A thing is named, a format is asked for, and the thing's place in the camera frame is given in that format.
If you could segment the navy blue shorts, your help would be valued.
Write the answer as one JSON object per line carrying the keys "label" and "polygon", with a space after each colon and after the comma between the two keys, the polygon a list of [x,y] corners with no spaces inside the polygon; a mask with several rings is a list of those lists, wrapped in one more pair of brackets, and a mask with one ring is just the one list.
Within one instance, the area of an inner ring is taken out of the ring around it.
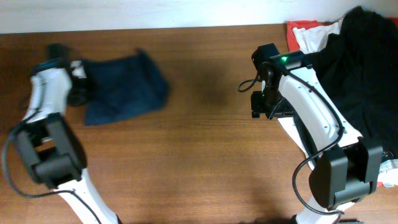
{"label": "navy blue shorts", "polygon": [[169,84],[147,52],[95,62],[84,60],[89,103],[84,124],[117,123],[162,109],[169,96]]}

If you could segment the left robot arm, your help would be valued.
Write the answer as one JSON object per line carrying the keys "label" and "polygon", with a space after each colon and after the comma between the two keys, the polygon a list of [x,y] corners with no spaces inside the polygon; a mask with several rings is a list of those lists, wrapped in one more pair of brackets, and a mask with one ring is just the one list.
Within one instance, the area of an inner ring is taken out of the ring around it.
{"label": "left robot arm", "polygon": [[[47,61],[36,65],[30,74],[27,113],[4,144],[4,177],[22,197],[61,196],[83,223],[120,223],[92,183],[83,146],[64,119],[67,105],[80,106],[87,101],[84,69],[79,61],[70,61],[69,49],[63,44],[50,44],[47,52]],[[48,192],[25,193],[12,182],[6,162],[10,142],[30,178],[45,185]]]}

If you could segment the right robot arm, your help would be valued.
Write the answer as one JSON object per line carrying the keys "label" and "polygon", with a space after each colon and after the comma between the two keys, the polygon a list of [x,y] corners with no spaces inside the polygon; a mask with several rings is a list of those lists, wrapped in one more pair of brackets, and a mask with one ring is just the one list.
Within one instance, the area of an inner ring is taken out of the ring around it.
{"label": "right robot arm", "polygon": [[364,138],[338,111],[324,91],[312,64],[301,51],[280,54],[274,44],[259,46],[251,56],[259,91],[251,95],[251,116],[267,119],[298,117],[307,134],[302,144],[308,157],[294,170],[292,187],[301,168],[312,162],[309,201],[292,223],[338,223],[344,211],[377,189],[382,146]]}

